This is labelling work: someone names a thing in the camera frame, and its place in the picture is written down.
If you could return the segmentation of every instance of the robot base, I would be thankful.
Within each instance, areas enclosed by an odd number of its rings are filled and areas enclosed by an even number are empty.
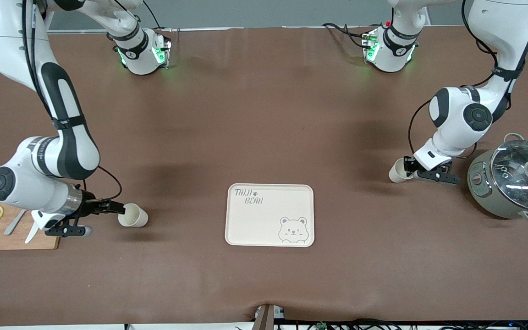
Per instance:
[[[168,68],[170,62],[170,39],[152,29],[143,30],[148,35],[148,45],[138,58],[131,59],[128,57],[128,52],[122,54],[121,50],[117,48],[121,64],[135,75],[149,75],[162,67]]]
[[[395,56],[392,50],[384,44],[385,31],[386,29],[381,26],[364,34],[362,44],[370,47],[369,49],[364,49],[364,60],[374,65],[380,71],[389,73],[396,72],[411,60],[415,45],[407,52],[408,55]]]

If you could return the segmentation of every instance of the brown table surface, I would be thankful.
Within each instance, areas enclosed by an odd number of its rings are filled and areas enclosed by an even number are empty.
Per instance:
[[[465,183],[394,185],[415,109],[443,86],[476,83],[492,60],[463,27],[428,27],[413,61],[387,74],[325,29],[172,35],[172,67],[121,68],[104,35],[52,36],[119,201],[144,228],[91,216],[88,238],[58,250],[0,251],[0,325],[245,321],[275,303],[288,318],[528,319],[528,223],[500,220]],[[423,111],[413,139],[435,131]],[[505,133],[528,138],[528,60]],[[36,94],[0,75],[0,165],[17,144],[55,134]],[[457,161],[463,176],[469,160]],[[315,193],[309,248],[229,246],[235,182],[298,183]],[[101,171],[98,197],[117,189]]]

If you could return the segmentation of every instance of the bear cartoon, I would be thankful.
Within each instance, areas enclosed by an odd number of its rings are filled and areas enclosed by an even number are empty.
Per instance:
[[[291,220],[287,217],[280,218],[280,232],[278,232],[278,237],[282,242],[289,243],[298,243],[308,239],[308,231],[305,225],[307,224],[307,219],[300,217],[297,220]]]

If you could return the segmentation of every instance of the knife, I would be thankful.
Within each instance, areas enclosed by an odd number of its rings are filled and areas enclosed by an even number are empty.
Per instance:
[[[19,220],[23,217],[23,214],[26,213],[27,209],[23,209],[19,211],[19,214],[15,219],[13,219],[12,223],[9,224],[9,226],[5,229],[4,235],[8,236],[11,235],[15,227],[17,227],[17,224],[19,223]]]
[[[25,244],[30,243],[32,238],[34,238],[34,236],[36,236],[36,233],[38,232],[38,229],[40,229],[40,228],[38,228],[38,224],[34,221],[34,224],[32,225],[32,229],[30,229],[30,233],[27,235],[26,241],[24,242]]]

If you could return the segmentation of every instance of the gray wall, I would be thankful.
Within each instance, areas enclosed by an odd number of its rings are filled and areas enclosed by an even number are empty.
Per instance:
[[[378,24],[390,18],[386,0],[147,0],[161,25],[168,28],[247,27],[283,25]],[[429,12],[434,25],[461,24],[460,1],[434,6]],[[145,6],[134,9],[143,27],[155,27]],[[51,29],[99,29],[76,12],[58,12]]]

